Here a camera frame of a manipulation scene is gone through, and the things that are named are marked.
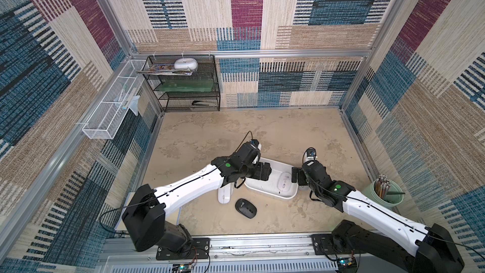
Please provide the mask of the magazine on shelf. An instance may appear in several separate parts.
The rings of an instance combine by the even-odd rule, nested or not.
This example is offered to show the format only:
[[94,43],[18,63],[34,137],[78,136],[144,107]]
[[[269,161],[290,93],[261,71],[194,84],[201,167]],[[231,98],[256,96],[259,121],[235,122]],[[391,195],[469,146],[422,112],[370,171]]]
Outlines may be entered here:
[[175,69],[173,64],[153,64],[145,66],[142,70],[137,71],[143,75],[162,75],[162,76],[191,76],[193,71],[189,68]]

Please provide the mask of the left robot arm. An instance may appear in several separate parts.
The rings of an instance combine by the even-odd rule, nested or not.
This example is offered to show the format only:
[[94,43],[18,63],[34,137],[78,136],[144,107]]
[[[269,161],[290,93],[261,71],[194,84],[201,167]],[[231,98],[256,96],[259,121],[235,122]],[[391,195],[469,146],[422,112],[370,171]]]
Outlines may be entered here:
[[269,163],[241,160],[237,155],[217,157],[199,172],[165,187],[143,185],[137,189],[122,214],[123,223],[137,252],[162,246],[176,252],[189,241],[185,227],[165,222],[167,216],[199,196],[239,179],[267,181]]

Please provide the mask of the matte white mouse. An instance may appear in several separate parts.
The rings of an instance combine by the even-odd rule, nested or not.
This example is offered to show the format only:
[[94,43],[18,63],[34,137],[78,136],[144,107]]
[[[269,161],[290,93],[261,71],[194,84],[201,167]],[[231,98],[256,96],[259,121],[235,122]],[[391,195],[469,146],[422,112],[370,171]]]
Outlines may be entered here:
[[287,195],[293,189],[292,175],[290,173],[281,173],[278,182],[277,189],[280,195]]

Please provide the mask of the glossy white mouse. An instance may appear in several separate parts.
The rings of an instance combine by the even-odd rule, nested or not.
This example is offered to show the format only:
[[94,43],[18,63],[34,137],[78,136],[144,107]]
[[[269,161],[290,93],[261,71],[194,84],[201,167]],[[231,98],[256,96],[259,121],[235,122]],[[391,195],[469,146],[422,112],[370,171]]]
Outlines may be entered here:
[[234,185],[229,183],[217,190],[217,200],[221,204],[227,204],[231,201],[231,196],[234,191]]

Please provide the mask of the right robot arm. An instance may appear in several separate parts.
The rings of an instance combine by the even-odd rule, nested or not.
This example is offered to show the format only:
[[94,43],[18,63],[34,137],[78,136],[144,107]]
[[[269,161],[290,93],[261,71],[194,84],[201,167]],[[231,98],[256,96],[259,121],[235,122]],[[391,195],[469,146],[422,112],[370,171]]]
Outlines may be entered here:
[[464,260],[442,226],[414,222],[363,195],[353,186],[332,180],[318,161],[292,168],[292,181],[310,189],[310,199],[322,202],[374,227],[365,230],[341,221],[327,238],[314,238],[320,253],[368,253],[407,272],[462,272]]

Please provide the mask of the black Lecoo mouse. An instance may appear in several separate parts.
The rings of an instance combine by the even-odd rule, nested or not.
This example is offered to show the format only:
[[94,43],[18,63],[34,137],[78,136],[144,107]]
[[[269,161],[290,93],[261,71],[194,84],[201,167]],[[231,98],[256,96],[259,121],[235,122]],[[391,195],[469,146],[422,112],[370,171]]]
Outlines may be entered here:
[[243,216],[252,219],[257,214],[257,208],[248,200],[240,198],[235,203],[235,209]]

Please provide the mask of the green pencil cup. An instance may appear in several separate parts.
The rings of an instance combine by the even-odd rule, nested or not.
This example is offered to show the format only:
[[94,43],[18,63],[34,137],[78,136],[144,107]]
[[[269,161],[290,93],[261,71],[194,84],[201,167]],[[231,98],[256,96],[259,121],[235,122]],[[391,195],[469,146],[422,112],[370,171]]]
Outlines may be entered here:
[[378,178],[368,185],[362,193],[377,204],[391,209],[404,200],[405,192],[394,181]]

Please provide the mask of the white round device on shelf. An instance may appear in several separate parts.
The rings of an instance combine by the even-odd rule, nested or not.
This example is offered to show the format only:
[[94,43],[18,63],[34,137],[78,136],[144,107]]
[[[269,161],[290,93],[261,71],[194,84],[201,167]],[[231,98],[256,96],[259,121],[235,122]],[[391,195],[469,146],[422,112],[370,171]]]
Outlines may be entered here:
[[198,62],[194,58],[179,58],[174,62],[176,70],[189,70],[191,72],[197,71]]

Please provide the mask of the green mat on shelf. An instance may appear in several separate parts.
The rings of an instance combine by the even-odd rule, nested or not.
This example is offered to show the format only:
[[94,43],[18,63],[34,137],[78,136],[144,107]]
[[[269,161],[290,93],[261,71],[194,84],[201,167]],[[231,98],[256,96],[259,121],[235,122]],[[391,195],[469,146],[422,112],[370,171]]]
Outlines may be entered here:
[[166,80],[155,90],[161,92],[211,92],[213,88],[212,80]]

